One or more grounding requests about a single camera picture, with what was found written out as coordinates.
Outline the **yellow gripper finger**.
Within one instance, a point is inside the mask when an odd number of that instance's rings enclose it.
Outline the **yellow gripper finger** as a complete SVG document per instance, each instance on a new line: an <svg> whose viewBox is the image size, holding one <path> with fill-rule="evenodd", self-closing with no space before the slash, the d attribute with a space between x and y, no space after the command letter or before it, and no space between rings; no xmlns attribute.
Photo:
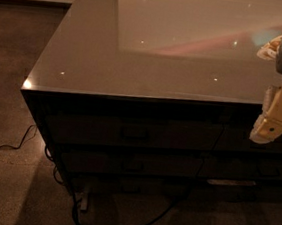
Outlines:
<svg viewBox="0 0 282 225"><path fill-rule="evenodd" d="M262 46L257 51L257 56L263 60L272 61L276 58L282 36L277 36Z"/></svg>
<svg viewBox="0 0 282 225"><path fill-rule="evenodd" d="M253 125L249 138L267 144L282 135L282 86L270 86L264 95L262 114Z"/></svg>

